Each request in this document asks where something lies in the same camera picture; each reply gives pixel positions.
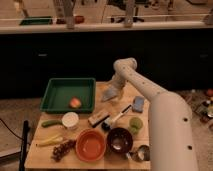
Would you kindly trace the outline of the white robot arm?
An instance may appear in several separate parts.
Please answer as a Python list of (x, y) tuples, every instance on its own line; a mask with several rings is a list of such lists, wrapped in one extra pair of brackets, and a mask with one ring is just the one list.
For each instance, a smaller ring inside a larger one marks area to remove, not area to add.
[(178, 94), (136, 72), (134, 58), (113, 64), (114, 84), (128, 81), (149, 102), (148, 125), (151, 171), (199, 171), (193, 143), (192, 110)]

